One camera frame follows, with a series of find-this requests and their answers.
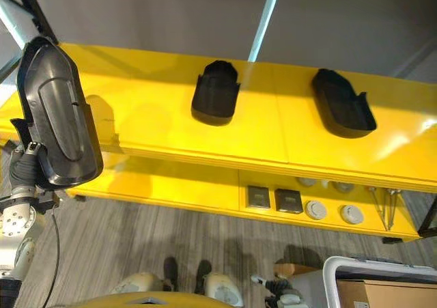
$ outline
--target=wire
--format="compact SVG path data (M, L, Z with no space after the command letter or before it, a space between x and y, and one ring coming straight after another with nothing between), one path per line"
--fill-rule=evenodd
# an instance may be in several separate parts
M48 302L48 300L50 299L50 296L52 295L52 291L53 291L53 288L55 287L55 282L56 282L56 276L57 276L57 269L59 268L59 256L60 256L60 251L61 251L61 248L60 248L60 241L59 241L59 230L58 230L58 228L57 228L57 223L56 223L56 218L55 218L55 213L54 213L54 210L55 210L55 207L57 207L58 205L57 204L55 204L53 207L52 207L52 220L53 220L53 225L55 226L55 231L56 231L56 244L57 244L57 253L56 253L56 267L55 267L55 274L53 275L53 280L52 280L52 285L50 286L50 290L48 291L48 295L47 295L47 298L46 298L46 301L44 302L44 304L43 304L43 306L42 306L42 308L46 308L46 306L47 306L47 302Z

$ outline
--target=yellow shelf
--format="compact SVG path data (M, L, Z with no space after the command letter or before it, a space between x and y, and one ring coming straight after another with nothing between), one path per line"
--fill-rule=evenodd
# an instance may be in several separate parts
M166 160L104 154L105 168L95 180L68 190L71 195L90 195L157 204L214 214L289 223L299 226L339 230L360 234L391 236L413 240L419 238L403 199L399 196L394 226L386 231L377 213L373 197L364 186L343 194L332 184L324 188L320 182L311 188L301 186L290 176L239 171L236 169L178 163ZM247 185L266 186L270 189L270 209L251 208L247 204ZM306 215L276 211L274 190L287 188L300 191L302 203L322 202L328 214L316 221ZM340 216L344 205L354 204L364 214L360 225L346 223Z
M368 92L378 129L343 139L322 125L316 68L230 60L242 83L227 126L191 117L197 75L213 58L62 44L75 60L101 147L108 152L287 176L437 192L437 86L342 72ZM0 137L18 96L0 108Z

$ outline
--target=black tray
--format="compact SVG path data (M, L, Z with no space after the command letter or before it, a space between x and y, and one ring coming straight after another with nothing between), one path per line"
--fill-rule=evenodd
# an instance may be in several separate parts
M376 129L366 93L356 95L346 78L333 70L319 69L313 87L323 124L331 133L357 138Z

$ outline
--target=floor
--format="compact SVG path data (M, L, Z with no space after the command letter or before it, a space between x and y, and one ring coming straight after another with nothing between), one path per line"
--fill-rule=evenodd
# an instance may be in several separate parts
M2 169L7 157L3 155ZM3 179L0 194L10 191ZM408 193L424 206L420 194ZM278 260L320 268L332 255L389 258L437 267L433 239L382 244L375 236L322 231L188 210L107 199L65 200L56 209L61 238L59 274L49 307L107 294L121 279L141 271L163 275L163 262L179 264L180 290L192 292L202 259L228 274L242 290L246 307L264 307L267 291L250 282L254 273L273 276ZM55 230L50 213L17 307L41 307L55 268Z

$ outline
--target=cardboard box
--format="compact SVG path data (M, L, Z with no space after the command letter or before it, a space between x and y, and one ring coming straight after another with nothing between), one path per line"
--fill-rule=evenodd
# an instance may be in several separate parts
M303 266L298 264L275 264L273 271L275 275L288 279L293 275L305 274L306 272L313 272L317 268Z
M338 280L341 308L437 307L437 285Z

